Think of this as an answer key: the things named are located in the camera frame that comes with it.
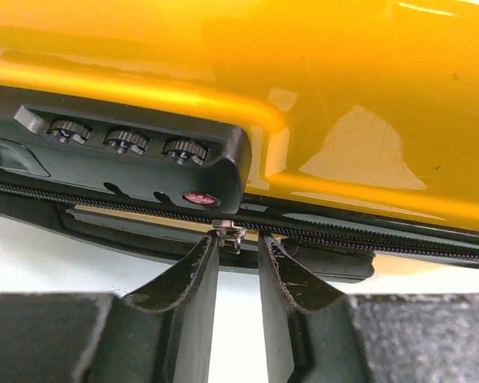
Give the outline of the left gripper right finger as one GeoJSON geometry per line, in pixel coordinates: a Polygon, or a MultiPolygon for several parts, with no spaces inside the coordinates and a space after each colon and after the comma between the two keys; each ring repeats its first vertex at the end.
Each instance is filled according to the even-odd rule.
{"type": "Polygon", "coordinates": [[[321,381],[330,374],[328,315],[343,293],[293,259],[268,233],[259,235],[258,254],[268,380],[321,381]]]}

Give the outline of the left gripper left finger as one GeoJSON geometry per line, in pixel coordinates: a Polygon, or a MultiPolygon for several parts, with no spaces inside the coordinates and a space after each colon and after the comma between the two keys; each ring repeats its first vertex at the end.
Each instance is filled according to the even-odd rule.
{"type": "Polygon", "coordinates": [[[179,262],[123,297],[157,325],[152,382],[208,380],[219,260],[218,235],[203,235],[179,262]]]}

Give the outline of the silver zipper pull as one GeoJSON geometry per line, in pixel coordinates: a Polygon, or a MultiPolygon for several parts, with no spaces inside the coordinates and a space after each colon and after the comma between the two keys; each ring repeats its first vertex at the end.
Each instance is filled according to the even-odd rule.
{"type": "Polygon", "coordinates": [[[246,228],[237,226],[229,219],[214,219],[212,227],[216,231],[219,247],[234,255],[241,252],[241,243],[247,234],[246,228]]]}

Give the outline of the yellow Pikachu hard-shell suitcase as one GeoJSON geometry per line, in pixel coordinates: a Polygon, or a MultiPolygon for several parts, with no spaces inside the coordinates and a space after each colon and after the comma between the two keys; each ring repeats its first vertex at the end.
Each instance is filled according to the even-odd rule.
{"type": "Polygon", "coordinates": [[[314,272],[479,269],[479,1],[0,1],[0,108],[243,129],[234,213],[0,177],[0,216],[176,261],[214,219],[314,272]]]}

